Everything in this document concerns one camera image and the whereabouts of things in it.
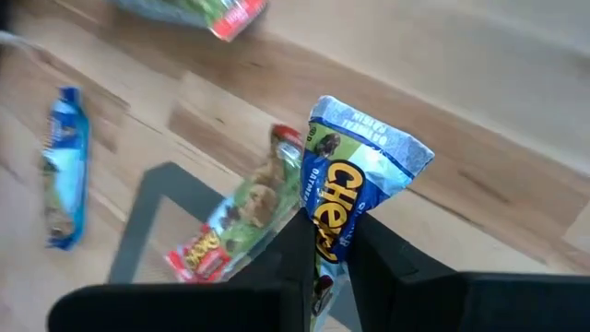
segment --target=hardwood floor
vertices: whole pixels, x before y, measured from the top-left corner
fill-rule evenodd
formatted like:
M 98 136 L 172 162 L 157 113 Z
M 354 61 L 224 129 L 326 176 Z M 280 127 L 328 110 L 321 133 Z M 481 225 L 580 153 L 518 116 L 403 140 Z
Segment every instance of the hardwood floor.
M 3 330 L 41 330 L 60 295 L 105 280 L 145 170 L 172 160 L 228 195 L 264 158 L 270 125 L 305 130 L 323 94 L 436 152 L 409 190 L 372 212 L 421 250 L 460 270 L 590 270 L 590 255 L 568 231 L 587 224 L 590 179 L 286 41 L 264 21 L 226 44 L 102 1 L 24 4 L 17 31 L 51 57 L 39 67 L 7 53 L 0 71 Z M 43 248 L 34 162 L 45 113 L 63 84 L 82 87 L 94 131 L 88 233 L 72 253 Z

